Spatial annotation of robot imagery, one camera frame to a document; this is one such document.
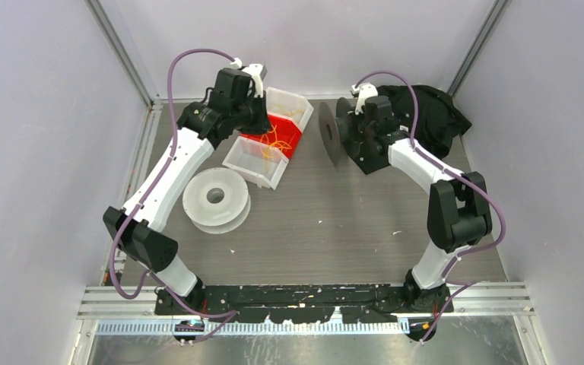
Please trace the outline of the black perforated spool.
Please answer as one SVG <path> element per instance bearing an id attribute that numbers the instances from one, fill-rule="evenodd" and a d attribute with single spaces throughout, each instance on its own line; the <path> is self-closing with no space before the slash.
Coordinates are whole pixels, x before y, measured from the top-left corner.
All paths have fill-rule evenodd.
<path id="1" fill-rule="evenodd" d="M 343 97 L 337 100 L 334 112 L 327 103 L 319 104 L 319 132 L 325 151 L 335 167 L 339 165 L 342 155 L 354 146 L 355 128 L 351 122 L 353 111 L 350 100 Z"/>

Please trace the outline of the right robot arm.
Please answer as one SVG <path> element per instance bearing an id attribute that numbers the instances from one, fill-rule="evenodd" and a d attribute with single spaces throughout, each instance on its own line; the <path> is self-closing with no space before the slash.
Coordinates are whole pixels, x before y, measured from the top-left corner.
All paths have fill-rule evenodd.
<path id="1" fill-rule="evenodd" d="M 411 141 L 388 97 L 368 97 L 357 106 L 341 98 L 336 116 L 341 143 L 362 171 L 397 168 L 428 194 L 430 241 L 401 289 L 406 307 L 423 312 L 443 297 L 443 272 L 452 258 L 492 231 L 489 203 L 481 195 L 486 190 L 484 177 L 453 169 Z"/>

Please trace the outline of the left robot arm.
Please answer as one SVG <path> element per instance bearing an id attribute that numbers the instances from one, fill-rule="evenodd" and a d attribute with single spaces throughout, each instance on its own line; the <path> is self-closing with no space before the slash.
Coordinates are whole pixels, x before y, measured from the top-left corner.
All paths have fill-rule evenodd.
<path id="1" fill-rule="evenodd" d="M 195 289 L 199 279 L 178 256 L 177 241 L 162 231 L 189 180 L 223 140 L 236 130 L 269 130 L 266 73 L 263 64 L 221 69 L 206 99 L 183 109 L 175 135 L 138 191 L 121 208 L 109 207 L 103 215 L 113 249 L 156 275 L 175 293 L 173 304 L 186 315 L 202 307 L 202 293 Z"/>

